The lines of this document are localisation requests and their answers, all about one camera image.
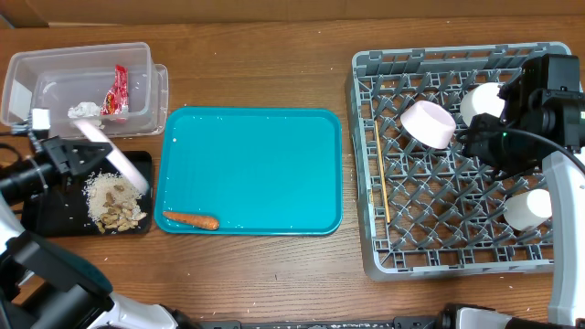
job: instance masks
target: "rice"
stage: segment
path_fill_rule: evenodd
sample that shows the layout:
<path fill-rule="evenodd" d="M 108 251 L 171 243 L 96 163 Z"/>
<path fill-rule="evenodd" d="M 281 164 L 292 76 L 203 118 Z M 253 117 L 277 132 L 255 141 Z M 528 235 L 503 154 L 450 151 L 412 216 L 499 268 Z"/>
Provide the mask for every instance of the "rice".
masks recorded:
<path fill-rule="evenodd" d="M 114 188 L 114 186 L 122 186 L 123 191 Z M 120 174 L 99 173 L 95 175 L 95 173 L 91 173 L 85 181 L 83 195 L 87 197 L 88 216 L 94 222 L 100 220 L 101 214 L 108 212 L 108 208 L 103 206 L 106 203 L 106 194 L 108 192 L 112 194 L 116 204 L 131 203 L 143 196 L 136 187 Z M 136 205 L 133 209 L 133 214 L 140 212 L 140 207 Z"/>

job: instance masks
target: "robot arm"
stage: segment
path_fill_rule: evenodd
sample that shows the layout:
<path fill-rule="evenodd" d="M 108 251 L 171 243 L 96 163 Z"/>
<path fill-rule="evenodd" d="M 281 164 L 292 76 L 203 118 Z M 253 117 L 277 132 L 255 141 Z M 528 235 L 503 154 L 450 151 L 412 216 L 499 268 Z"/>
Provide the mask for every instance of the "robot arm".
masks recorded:
<path fill-rule="evenodd" d="M 532 58 L 499 97 L 506 100 L 501 117 L 475 116 L 457 140 L 463 155 L 496 168 L 496 180 L 542 167 L 552 202 L 555 255 L 548 319 L 576 325 L 585 318 L 585 239 L 580 239 L 585 233 L 585 101 L 579 60 Z"/>
<path fill-rule="evenodd" d="M 585 154 L 577 157 L 585 162 Z M 553 324 L 574 325 L 585 319 L 585 176 L 564 155 L 543 161 L 552 201 L 555 276 L 548 305 Z"/>
<path fill-rule="evenodd" d="M 194 328 L 178 311 L 113 293 L 107 278 L 89 262 L 25 231 L 9 205 L 45 193 L 52 186 L 66 188 L 109 158 L 113 148 L 107 140 L 38 140 L 38 132 L 32 133 L 31 126 L 21 128 L 30 138 L 35 156 L 0 172 L 0 328 Z M 26 273 L 45 282 L 21 305 L 13 304 Z"/>

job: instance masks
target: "wooden table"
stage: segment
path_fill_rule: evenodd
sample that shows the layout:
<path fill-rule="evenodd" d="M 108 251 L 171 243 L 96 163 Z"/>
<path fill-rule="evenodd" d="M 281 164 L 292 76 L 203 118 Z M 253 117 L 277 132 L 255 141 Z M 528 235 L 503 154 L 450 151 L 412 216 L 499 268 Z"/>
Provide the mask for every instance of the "wooden table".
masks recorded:
<path fill-rule="evenodd" d="M 583 16 L 199 24 L 0 31 L 0 77 L 18 51 L 143 41 L 183 105 L 326 108 L 343 125 L 344 219 L 322 238 L 170 235 L 55 241 L 96 264 L 117 292 L 195 319 L 243 322 L 391 319 L 468 302 L 547 319 L 550 274 L 377 283 L 362 268 L 344 82 L 360 50 L 562 41 L 585 58 Z M 581 76 L 585 77 L 583 65 Z M 160 163 L 163 135 L 117 139 Z M 0 142 L 27 149 L 27 141 Z"/>

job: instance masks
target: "gray dish rack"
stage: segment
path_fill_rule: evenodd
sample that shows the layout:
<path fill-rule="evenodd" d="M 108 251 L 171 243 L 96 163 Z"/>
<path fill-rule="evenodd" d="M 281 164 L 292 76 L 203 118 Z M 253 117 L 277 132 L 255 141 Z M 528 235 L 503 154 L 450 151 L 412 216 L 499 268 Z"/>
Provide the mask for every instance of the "gray dish rack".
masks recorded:
<path fill-rule="evenodd" d="M 570 54 L 558 42 L 362 51 L 347 79 L 356 153 L 362 257 L 375 281 L 552 271 L 552 223 L 514 231 L 507 197 L 546 188 L 542 174 L 492 182 L 492 168 L 409 136 L 399 116 L 415 101 L 440 104 L 459 132 L 459 105 L 486 82 L 513 80 L 525 60 Z"/>

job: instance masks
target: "carrot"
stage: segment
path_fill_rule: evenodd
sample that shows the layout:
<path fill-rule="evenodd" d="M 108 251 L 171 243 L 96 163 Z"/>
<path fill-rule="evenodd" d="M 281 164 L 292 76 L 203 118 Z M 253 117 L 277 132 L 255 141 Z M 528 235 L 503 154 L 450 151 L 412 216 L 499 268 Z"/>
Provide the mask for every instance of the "carrot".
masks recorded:
<path fill-rule="evenodd" d="M 164 211 L 163 215 L 166 218 L 173 219 L 181 223 L 193 225 L 194 227 L 198 228 L 209 230 L 216 230 L 219 228 L 218 220 L 211 216 L 181 214 L 171 211 Z"/>

